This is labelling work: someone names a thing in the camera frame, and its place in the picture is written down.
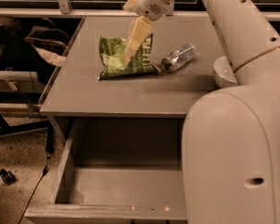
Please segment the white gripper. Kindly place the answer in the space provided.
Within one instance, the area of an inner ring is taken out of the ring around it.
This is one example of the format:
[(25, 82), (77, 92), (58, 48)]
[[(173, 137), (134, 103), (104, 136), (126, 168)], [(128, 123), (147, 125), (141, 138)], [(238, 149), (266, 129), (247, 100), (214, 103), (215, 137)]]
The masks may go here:
[(160, 19), (171, 9), (172, 0), (128, 0), (123, 9), (141, 16), (132, 24), (126, 41), (123, 58), (128, 62), (138, 51), (152, 30), (152, 21)]

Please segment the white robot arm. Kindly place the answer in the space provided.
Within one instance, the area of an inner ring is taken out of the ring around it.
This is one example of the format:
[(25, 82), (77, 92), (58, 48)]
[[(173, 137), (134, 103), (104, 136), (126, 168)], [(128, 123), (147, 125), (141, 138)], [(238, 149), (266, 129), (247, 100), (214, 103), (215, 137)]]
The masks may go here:
[[(133, 56), (174, 0), (129, 0), (138, 14), (125, 53)], [(189, 110), (182, 134), (188, 224), (280, 224), (280, 34), (251, 0), (203, 0), (234, 87)]]

